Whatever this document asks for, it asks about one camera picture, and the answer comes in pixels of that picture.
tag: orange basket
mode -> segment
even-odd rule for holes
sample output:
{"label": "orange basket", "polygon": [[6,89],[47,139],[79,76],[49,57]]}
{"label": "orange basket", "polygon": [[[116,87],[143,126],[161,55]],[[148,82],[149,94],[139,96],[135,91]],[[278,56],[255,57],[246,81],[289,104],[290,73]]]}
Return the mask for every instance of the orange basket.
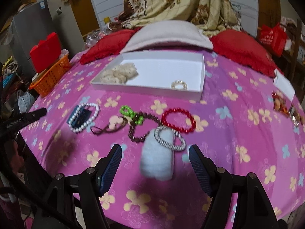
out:
{"label": "orange basket", "polygon": [[71,68],[68,55],[61,58],[37,81],[33,81],[29,89],[35,89],[39,95],[45,97],[54,86],[59,82],[61,77]]}

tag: patterned cloth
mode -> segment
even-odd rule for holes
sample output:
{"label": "patterned cloth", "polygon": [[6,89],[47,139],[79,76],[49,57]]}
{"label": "patterned cloth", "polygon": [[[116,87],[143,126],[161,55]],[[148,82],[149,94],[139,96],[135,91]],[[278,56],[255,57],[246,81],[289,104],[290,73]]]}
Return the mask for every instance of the patterned cloth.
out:
{"label": "patterned cloth", "polygon": [[[206,71],[199,102],[94,90],[90,80],[114,57],[79,65],[79,53],[72,60],[77,63],[71,71],[34,104],[33,109],[46,107],[47,116],[24,128],[22,136],[51,176],[79,174],[95,166],[115,143],[120,144],[122,161],[109,192],[100,201],[107,217],[132,228],[201,227],[211,199],[201,190],[190,164],[191,144],[197,144],[216,166],[231,173],[256,173],[279,219],[305,199],[305,127],[296,128],[289,118],[273,111],[271,93],[277,90],[272,79],[216,53],[202,53]],[[86,130],[74,134],[66,121],[82,102],[97,102],[101,112]],[[294,103],[301,111],[296,98]],[[95,136],[90,132],[91,126],[103,128],[112,115],[119,115],[122,105],[159,118],[166,108],[173,107],[193,114],[197,128],[184,135],[187,149],[175,153],[172,180],[161,182],[140,174],[142,144],[130,141],[128,126],[113,134]],[[184,115],[173,114],[168,120],[177,126],[190,125]],[[145,121],[135,135],[154,127],[152,121]],[[232,227],[236,198],[234,195],[227,228]]]}
{"label": "patterned cloth", "polygon": [[229,0],[124,0],[123,15],[119,19],[124,19],[125,28],[174,19],[190,21],[207,36],[241,29]]}

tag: red bead bracelet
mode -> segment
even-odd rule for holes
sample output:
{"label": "red bead bracelet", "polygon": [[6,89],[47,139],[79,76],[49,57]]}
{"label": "red bead bracelet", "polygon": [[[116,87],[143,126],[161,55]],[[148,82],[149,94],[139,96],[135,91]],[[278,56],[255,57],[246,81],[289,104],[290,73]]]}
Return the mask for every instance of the red bead bracelet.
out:
{"label": "red bead bracelet", "polygon": [[[170,113],[182,113],[182,114],[185,114],[191,121],[191,128],[188,128],[188,129],[184,129],[182,127],[176,127],[175,125],[173,124],[170,124],[166,121],[166,117],[168,114]],[[189,111],[185,110],[185,109],[182,109],[182,108],[170,108],[166,111],[164,111],[164,113],[162,114],[162,118],[161,118],[161,122],[163,125],[167,126],[167,127],[170,127],[176,131],[179,131],[179,132],[184,132],[184,133],[189,133],[189,132],[192,132],[195,128],[196,128],[196,121],[194,119],[194,117],[190,114]]]}

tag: red pillow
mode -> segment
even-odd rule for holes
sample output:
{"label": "red pillow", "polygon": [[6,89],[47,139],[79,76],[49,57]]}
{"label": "red pillow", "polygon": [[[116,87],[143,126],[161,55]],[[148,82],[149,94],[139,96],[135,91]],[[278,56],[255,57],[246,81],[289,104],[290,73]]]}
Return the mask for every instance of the red pillow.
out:
{"label": "red pillow", "polygon": [[119,54],[135,32],[136,30],[124,29],[104,36],[88,52],[82,55],[80,63],[86,64],[110,55]]}
{"label": "red pillow", "polygon": [[275,77],[274,69],[281,72],[267,50],[246,33],[229,29],[210,40],[214,46],[213,50],[228,59],[250,66],[269,77]]}

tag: purple bedsheet section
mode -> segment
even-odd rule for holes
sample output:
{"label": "purple bedsheet section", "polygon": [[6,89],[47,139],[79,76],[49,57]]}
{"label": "purple bedsheet section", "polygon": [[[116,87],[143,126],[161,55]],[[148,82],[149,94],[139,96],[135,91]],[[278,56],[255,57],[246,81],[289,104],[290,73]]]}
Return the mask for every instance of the purple bedsheet section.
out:
{"label": "purple bedsheet section", "polygon": [[[119,115],[122,105],[161,117],[166,108],[181,107],[196,119],[196,131],[184,135],[187,145],[197,144],[206,157],[229,172],[254,172],[265,188],[277,218],[300,206],[305,199],[305,127],[295,128],[290,119],[273,111],[273,80],[216,53],[201,51],[205,59],[205,83],[199,102],[94,90],[90,80],[114,57],[75,65],[33,109],[46,107],[48,114],[22,130],[22,136],[42,167],[51,175],[81,173],[95,166],[114,144],[123,157],[108,193],[100,198],[110,219],[132,228],[200,228],[210,198],[201,190],[188,159],[188,148],[174,156],[174,177],[161,182],[140,174],[142,144],[128,138],[126,126],[114,134],[94,136],[90,127],[74,134],[66,123],[73,108],[97,102],[101,112],[90,126],[105,127],[109,117]],[[296,108],[300,103],[294,99]],[[169,120],[188,127],[184,115]],[[151,121],[137,127],[141,136],[156,127]],[[227,228],[236,209],[233,196]]]}

